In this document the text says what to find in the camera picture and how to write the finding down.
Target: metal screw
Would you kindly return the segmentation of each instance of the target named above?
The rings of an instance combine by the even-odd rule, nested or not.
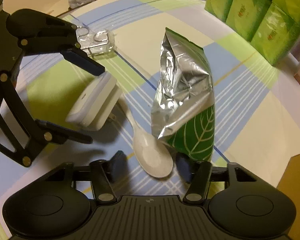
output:
[[[114,196],[109,193],[103,193],[98,196],[98,199],[100,199],[101,201],[110,201],[113,200],[113,198]]]
[[[52,134],[50,132],[45,132],[44,133],[44,138],[46,141],[51,141],[52,140]]]
[[[191,193],[186,196],[186,199],[189,201],[199,201],[201,198],[201,195],[196,193]]]
[[[6,82],[8,80],[8,75],[6,73],[2,73],[0,75],[0,81],[1,82]]]
[[[22,158],[22,163],[23,163],[24,166],[29,167],[30,164],[31,164],[31,160],[28,156],[24,156]]]
[[[26,46],[28,44],[28,41],[26,39],[21,40],[21,45]]]

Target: table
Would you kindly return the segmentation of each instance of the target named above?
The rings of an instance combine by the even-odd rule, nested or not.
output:
[[[98,0],[72,12],[97,31],[114,32],[116,52],[98,58],[119,81],[138,123],[151,131],[150,111],[160,78],[160,45],[165,27],[204,48],[215,84],[216,133],[212,163],[226,166],[238,162],[273,186],[277,186],[289,159],[300,154],[300,86],[288,65],[272,67],[232,29],[204,10],[200,0]],[[92,80],[82,69],[59,54],[25,57],[17,91],[34,118],[69,128],[65,117],[80,93]],[[26,135],[12,114],[2,106],[2,115],[19,141]],[[67,141],[50,145],[30,168],[0,153],[0,238],[11,236],[2,218],[2,205],[17,190],[64,161],[87,165],[109,159],[123,150],[129,175],[114,185],[117,195],[183,195],[186,185],[176,169],[167,179],[154,179],[138,165],[133,155],[133,130],[119,107],[116,121],[99,132],[89,133],[91,145]],[[0,142],[8,142],[0,132]],[[77,185],[92,197],[88,183]],[[214,185],[214,191],[220,185]]]

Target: white plastic spoon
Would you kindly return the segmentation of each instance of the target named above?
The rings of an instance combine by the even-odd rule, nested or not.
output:
[[[167,148],[153,135],[140,128],[132,116],[124,95],[121,95],[118,102],[132,125],[132,147],[140,166],[155,178],[168,176],[172,171],[173,161]]]

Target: checkered tablecloth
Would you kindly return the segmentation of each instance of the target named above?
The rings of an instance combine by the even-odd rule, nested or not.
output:
[[[300,154],[300,86],[281,63],[277,68],[233,30],[204,10],[200,0],[98,0],[72,15],[92,30],[114,32],[117,51],[98,58],[114,75],[138,123],[151,132],[150,111],[160,77],[160,45],[165,27],[204,48],[215,84],[216,124],[212,163],[238,162],[276,186],[289,159]],[[59,54],[25,57],[17,91],[34,118],[74,128],[65,117],[93,77]],[[5,105],[2,115],[18,139],[26,135]],[[17,190],[65,161],[87,165],[123,150],[129,174],[114,185],[117,195],[183,195],[186,186],[175,168],[154,179],[132,150],[133,130],[118,106],[115,121],[89,133],[94,142],[67,141],[48,146],[30,168],[0,153],[0,235],[9,237],[2,205]],[[0,132],[0,142],[8,143]],[[92,197],[89,183],[78,189]]]

